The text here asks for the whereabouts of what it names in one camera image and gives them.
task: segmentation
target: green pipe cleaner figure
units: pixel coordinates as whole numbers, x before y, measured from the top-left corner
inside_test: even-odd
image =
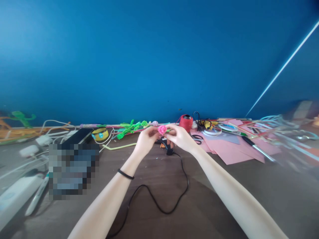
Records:
[[[32,128],[32,126],[29,124],[28,121],[29,121],[29,120],[34,120],[34,119],[36,118],[36,115],[34,115],[34,114],[31,115],[31,118],[26,118],[21,111],[13,111],[13,112],[11,112],[11,114],[12,114],[14,117],[9,116],[10,119],[12,119],[12,120],[19,120],[19,121],[23,124],[23,126],[24,126],[25,128]]]
[[[137,122],[136,124],[133,124],[134,120],[132,119],[131,123],[122,123],[120,124],[121,127],[124,127],[125,130],[117,135],[118,139],[122,139],[124,137],[124,135],[126,135],[127,133],[134,133],[134,131],[138,130],[141,127],[141,122]]]

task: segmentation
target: red spool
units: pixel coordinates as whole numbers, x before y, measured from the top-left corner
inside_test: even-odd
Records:
[[[179,125],[183,127],[187,132],[190,132],[192,128],[193,118],[189,115],[182,115],[180,117]]]

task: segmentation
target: hand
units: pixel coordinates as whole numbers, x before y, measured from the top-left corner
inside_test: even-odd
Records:
[[[152,149],[155,141],[159,139],[160,136],[161,134],[154,126],[150,126],[147,129],[143,130],[139,135],[134,152],[138,153],[142,157],[145,157]]]
[[[171,148],[176,144],[178,147],[191,153],[199,147],[184,128],[175,124],[168,124],[166,127],[172,129],[168,134],[164,135],[167,138],[167,144],[170,144]]]

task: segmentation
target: pen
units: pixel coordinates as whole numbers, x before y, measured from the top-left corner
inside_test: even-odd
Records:
[[[227,132],[227,133],[231,133],[231,134],[235,134],[235,135],[239,135],[239,136],[246,136],[246,137],[248,136],[247,134],[242,133],[242,132],[238,132],[238,131],[232,132],[232,131],[228,131],[228,130],[225,130],[225,129],[222,129],[222,131]]]
[[[49,181],[49,173],[47,173],[46,177],[43,179],[43,182],[41,183],[36,195],[34,196],[32,202],[30,203],[30,206],[28,207],[26,214],[25,214],[26,216],[29,216],[33,213],[45,187],[47,186],[48,181]]]
[[[263,151],[260,147],[258,147],[253,141],[251,141],[249,138],[242,136],[243,140],[248,143],[250,146],[252,146],[254,149],[261,152],[264,156],[266,156],[270,161],[275,162],[276,160],[269,156],[265,151]]]

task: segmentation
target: finger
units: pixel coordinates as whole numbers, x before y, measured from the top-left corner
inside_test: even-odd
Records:
[[[147,127],[145,130],[143,131],[146,131],[147,133],[150,133],[152,131],[158,131],[156,127],[154,126],[150,126],[150,127]]]
[[[175,125],[175,124],[167,124],[166,128],[170,128],[170,129],[174,129],[177,130],[179,128],[179,126]]]
[[[172,135],[170,135],[170,134],[164,134],[164,136],[165,136],[168,140],[170,140],[171,142],[175,142],[175,140],[176,140],[176,136],[172,136]]]
[[[155,133],[151,138],[154,140],[154,142],[161,136],[160,132]]]
[[[170,135],[173,135],[173,136],[176,136],[176,131],[174,129],[172,129],[170,132],[169,132]]]

